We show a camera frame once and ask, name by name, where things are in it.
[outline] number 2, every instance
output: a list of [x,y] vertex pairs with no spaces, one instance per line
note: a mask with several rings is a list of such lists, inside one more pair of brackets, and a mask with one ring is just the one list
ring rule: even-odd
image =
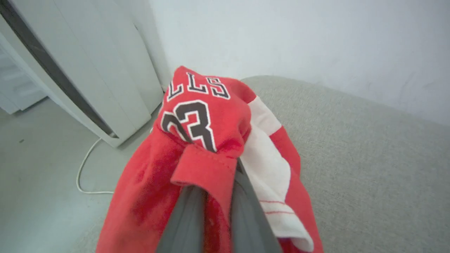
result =
[[[182,123],[189,121],[189,115],[196,115],[197,121],[187,125],[189,135],[182,127]],[[180,138],[187,142],[201,140],[203,147],[211,152],[217,152],[214,135],[210,128],[208,104],[201,100],[178,103],[172,112],[164,112],[161,119],[161,129],[170,132],[175,127]]]

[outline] white cable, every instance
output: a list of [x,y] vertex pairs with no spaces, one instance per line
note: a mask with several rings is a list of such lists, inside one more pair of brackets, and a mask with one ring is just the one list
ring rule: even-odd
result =
[[98,142],[100,142],[102,140],[102,138],[96,140],[94,142],[94,144],[92,144],[92,146],[90,147],[90,149],[87,151],[83,161],[81,162],[80,168],[78,169],[78,174],[76,175],[76,187],[78,188],[78,190],[82,193],[86,193],[86,194],[114,194],[113,191],[85,191],[81,188],[80,186],[80,175],[81,175],[81,171],[83,170],[84,164],[86,163],[87,158],[89,157],[90,153],[92,152],[92,150],[95,148],[95,146],[97,145]]

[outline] gray fabric surface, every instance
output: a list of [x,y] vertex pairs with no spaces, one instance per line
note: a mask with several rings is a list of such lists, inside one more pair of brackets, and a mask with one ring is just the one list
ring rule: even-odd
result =
[[450,127],[301,81],[243,82],[301,155],[326,252],[450,252]]

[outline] white wall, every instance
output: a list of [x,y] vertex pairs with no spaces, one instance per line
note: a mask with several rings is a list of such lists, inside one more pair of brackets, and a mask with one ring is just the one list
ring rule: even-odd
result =
[[448,0],[149,1],[170,73],[290,77],[450,125]]

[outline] gray floor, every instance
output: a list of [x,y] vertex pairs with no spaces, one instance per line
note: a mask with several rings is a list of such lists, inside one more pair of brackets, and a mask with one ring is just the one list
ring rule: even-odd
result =
[[[85,190],[114,190],[147,123],[118,149],[100,142],[81,176]],[[81,160],[98,139],[50,99],[7,115],[0,110],[0,251],[92,252],[111,195],[77,191]]]

